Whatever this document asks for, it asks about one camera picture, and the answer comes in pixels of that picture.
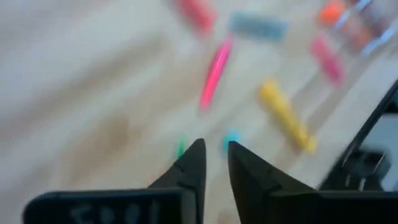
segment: wooden surface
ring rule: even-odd
[[[223,138],[242,143],[317,187],[398,77],[386,49],[358,58],[333,42],[348,71],[334,89],[308,51],[322,1],[214,0],[202,39],[171,1],[0,2],[0,217],[18,223],[37,194],[148,186],[175,160],[178,140],[205,138],[205,223],[239,223]],[[235,11],[289,23],[281,44],[238,38],[211,110],[198,110],[211,60]],[[319,140],[297,150],[259,101],[275,78]]]

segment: red marker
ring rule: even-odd
[[[217,84],[223,74],[225,65],[231,53],[233,39],[229,38],[220,48],[216,55],[216,60],[211,67],[205,89],[203,90],[203,97],[201,99],[200,107],[202,110],[207,110],[210,107]]]
[[[208,34],[213,30],[216,14],[205,0],[178,0],[178,4],[202,34]]]
[[[338,58],[331,52],[323,37],[315,39],[311,45],[311,51],[316,56],[330,80],[340,86],[345,77],[345,72],[340,65]]]

